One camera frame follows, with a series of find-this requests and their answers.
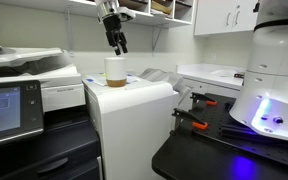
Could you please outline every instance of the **wall cabinet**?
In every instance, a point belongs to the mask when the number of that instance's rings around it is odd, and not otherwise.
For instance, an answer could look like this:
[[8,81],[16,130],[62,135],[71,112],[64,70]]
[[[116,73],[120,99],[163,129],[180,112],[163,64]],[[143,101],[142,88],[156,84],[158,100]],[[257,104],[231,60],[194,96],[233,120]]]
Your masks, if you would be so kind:
[[[155,0],[169,7],[172,12],[168,16],[151,14],[151,0],[119,0],[121,6],[128,7],[136,14],[130,23],[172,28],[192,24],[195,0]],[[27,8],[66,12],[69,8],[71,14],[97,17],[94,0],[0,0],[0,4],[15,5]]]
[[211,94],[217,94],[217,95],[233,97],[233,98],[237,98],[240,92],[239,90],[236,90],[236,89],[230,89],[230,88],[208,84],[208,83],[186,79],[186,78],[184,78],[184,84],[187,87],[189,87],[191,91],[183,99],[183,101],[178,107],[186,111],[192,108],[192,99],[190,98],[192,92],[196,92],[200,94],[211,93]]
[[253,12],[258,0],[199,0],[195,35],[251,31],[256,25]]

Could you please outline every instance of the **white counter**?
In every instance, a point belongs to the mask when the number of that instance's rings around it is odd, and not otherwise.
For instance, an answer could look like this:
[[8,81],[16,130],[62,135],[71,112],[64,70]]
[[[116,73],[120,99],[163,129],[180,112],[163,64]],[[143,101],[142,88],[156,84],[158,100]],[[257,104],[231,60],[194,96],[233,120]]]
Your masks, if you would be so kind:
[[245,68],[214,64],[188,64],[177,66],[177,73],[184,78],[240,90],[243,79],[234,78],[233,72],[245,72]]

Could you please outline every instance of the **white cup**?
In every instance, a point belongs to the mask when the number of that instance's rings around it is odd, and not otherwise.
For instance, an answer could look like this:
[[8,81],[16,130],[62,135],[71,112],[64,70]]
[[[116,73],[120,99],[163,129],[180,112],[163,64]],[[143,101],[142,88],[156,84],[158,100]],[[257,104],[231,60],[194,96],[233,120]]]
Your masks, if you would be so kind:
[[126,60],[123,57],[105,58],[106,82],[110,87],[122,87],[126,84]]

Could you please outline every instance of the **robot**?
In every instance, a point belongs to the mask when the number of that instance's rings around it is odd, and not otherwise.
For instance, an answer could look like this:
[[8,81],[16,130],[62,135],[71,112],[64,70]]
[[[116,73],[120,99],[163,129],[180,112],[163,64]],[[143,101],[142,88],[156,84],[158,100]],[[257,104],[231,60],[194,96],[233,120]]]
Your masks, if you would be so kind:
[[135,13],[126,7],[119,7],[118,0],[95,0],[98,20],[103,23],[106,29],[106,37],[110,46],[115,50],[116,55],[121,50],[127,53],[126,38],[121,32],[121,22],[135,18]]
[[230,115],[258,134],[288,140],[288,0],[259,3],[244,85]]

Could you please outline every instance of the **white wall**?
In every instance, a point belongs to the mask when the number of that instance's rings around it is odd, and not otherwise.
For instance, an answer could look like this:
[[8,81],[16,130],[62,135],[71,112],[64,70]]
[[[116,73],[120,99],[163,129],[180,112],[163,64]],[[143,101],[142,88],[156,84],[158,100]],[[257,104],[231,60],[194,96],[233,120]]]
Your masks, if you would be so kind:
[[253,43],[253,32],[235,32],[207,37],[204,63],[246,67]]
[[[193,25],[163,30],[154,53],[153,28],[125,23],[128,69],[137,74],[148,67],[175,71],[176,64],[202,62],[204,38],[193,36]],[[115,56],[104,26],[95,18],[72,16],[73,62],[80,72],[103,71],[103,59]],[[5,47],[68,48],[64,14],[0,4],[0,45]]]

